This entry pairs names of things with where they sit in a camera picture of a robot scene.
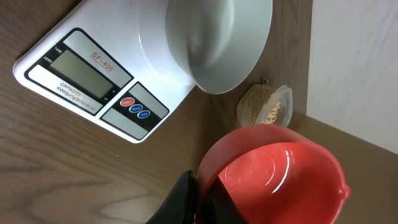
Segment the plastic container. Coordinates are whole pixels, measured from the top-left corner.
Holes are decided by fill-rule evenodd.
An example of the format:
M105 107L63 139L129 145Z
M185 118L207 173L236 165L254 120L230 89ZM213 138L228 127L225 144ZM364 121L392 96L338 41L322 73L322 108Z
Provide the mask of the plastic container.
M331 224L351 193L329 151L271 124L235 130L206 153L197 174L200 203L216 179L250 224Z
M293 94L287 86L252 85L242 96L236 114L243 127L276 124L287 127L293 114Z

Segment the lcd display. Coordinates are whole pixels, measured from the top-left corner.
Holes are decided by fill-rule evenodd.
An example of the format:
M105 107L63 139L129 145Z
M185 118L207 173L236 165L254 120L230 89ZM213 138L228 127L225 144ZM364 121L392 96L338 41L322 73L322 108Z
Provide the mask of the lcd display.
M93 70L84 61L80 60L69 50L64 51L51 67L70 78L98 98L112 89L113 84Z

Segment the digital kitchen scale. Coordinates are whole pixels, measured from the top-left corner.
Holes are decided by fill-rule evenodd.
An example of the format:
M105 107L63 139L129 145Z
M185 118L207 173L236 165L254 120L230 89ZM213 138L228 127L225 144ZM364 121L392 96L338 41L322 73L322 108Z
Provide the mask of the digital kitchen scale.
M19 83L139 143L195 86L167 46L168 0L84 0L14 66Z

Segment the black object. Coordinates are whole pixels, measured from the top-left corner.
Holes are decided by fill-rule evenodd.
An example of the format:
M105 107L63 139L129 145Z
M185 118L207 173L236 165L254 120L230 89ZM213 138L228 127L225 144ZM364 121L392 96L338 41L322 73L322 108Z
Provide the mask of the black object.
M162 206L146 224L192 224L197 206L197 182L189 170L181 175ZM220 179L212 185L200 215L204 224L248 224Z

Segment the red plastic bowl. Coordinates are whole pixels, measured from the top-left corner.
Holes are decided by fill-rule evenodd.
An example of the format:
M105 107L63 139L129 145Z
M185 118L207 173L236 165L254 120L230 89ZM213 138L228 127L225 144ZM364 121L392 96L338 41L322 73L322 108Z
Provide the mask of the red plastic bowl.
M200 200L219 177L243 217L257 223L333 223L351 191L325 148L259 124L220 139L202 160Z

